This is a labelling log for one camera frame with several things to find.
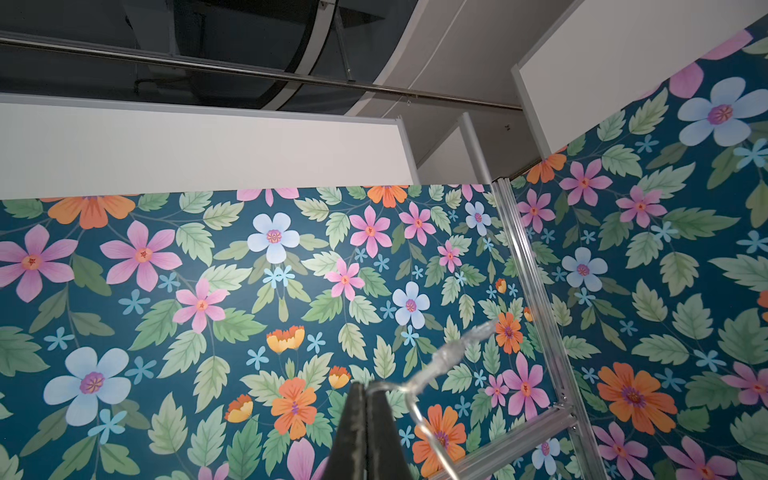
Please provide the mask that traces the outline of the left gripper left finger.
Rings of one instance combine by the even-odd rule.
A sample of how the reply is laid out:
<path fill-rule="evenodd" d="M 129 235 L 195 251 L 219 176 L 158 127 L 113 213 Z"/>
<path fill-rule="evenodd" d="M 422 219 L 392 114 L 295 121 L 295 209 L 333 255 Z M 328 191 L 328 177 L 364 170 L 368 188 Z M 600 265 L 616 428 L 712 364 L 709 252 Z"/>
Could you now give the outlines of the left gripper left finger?
<path fill-rule="evenodd" d="M 367 462 L 366 389 L 352 383 L 322 480 L 363 480 Z"/>

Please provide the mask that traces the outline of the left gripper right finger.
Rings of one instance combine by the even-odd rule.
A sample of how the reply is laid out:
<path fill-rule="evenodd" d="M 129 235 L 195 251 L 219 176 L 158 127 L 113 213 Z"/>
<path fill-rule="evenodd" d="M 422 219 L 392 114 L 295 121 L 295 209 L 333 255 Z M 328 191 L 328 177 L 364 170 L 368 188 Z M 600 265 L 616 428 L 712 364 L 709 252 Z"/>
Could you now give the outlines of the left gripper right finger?
<path fill-rule="evenodd" d="M 400 444 L 385 383 L 366 388 L 366 474 L 371 480 L 407 480 L 412 475 Z"/>

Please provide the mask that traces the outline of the clear string light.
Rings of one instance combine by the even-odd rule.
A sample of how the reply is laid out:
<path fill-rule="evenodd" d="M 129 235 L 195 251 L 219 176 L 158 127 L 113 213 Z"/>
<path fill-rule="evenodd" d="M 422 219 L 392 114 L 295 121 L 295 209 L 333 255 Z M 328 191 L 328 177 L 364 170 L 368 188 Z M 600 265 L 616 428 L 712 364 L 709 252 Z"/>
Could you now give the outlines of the clear string light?
<path fill-rule="evenodd" d="M 418 396 L 431 381 L 447 374 L 452 368 L 456 367 L 464 358 L 469 346 L 490 339 L 494 333 L 495 323 L 487 321 L 471 328 L 459 339 L 450 341 L 437 349 L 432 355 L 430 363 L 413 374 L 407 381 L 400 384 L 384 381 L 373 382 L 385 383 L 389 388 L 387 394 L 395 391 L 402 395 L 408 414 L 415 425 L 424 430 L 427 444 L 435 453 L 438 465 L 442 467 L 442 471 L 448 474 L 451 479 L 458 479 L 460 477 L 457 465 L 450 458 L 447 448 L 438 439 L 437 429 L 429 425 L 427 417 L 419 410 Z"/>

